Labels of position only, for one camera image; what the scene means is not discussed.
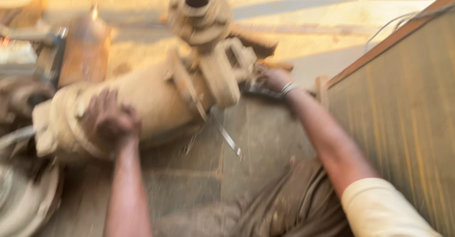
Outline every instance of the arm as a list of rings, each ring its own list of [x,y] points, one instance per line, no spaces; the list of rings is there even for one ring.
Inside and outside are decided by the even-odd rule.
[[[282,70],[266,71],[263,77],[276,92],[292,81]],[[338,197],[357,180],[379,177],[356,143],[312,96],[293,89],[285,99],[302,122]]]
[[[92,97],[83,121],[88,134],[116,154],[104,236],[151,237],[138,151],[141,121],[135,110],[118,106],[117,92],[104,90]]]

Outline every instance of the forearm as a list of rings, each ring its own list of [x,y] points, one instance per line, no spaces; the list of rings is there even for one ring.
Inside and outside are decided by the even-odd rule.
[[[119,149],[104,236],[150,237],[150,215],[141,175],[138,141],[128,142]]]
[[[294,89],[286,100],[302,122],[338,196],[352,182],[378,177],[356,143],[313,97]]]

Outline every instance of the silver bangle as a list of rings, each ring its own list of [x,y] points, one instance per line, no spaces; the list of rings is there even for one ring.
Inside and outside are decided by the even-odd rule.
[[[293,81],[289,82],[281,90],[281,97],[283,98],[284,96],[286,96],[287,93],[289,93],[289,91],[291,91],[291,90],[293,90],[295,88],[298,88],[299,86],[300,86],[300,84],[298,84],[298,83],[295,83]]]

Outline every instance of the white sleeve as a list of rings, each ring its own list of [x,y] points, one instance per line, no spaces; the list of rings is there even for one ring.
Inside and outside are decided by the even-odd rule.
[[[365,178],[350,184],[341,205],[356,237],[441,236],[384,179]]]

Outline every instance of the brown trousers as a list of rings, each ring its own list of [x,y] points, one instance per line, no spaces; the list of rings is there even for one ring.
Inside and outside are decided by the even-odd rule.
[[[249,202],[220,202],[164,217],[155,237],[351,236],[338,197],[321,163],[290,166]]]

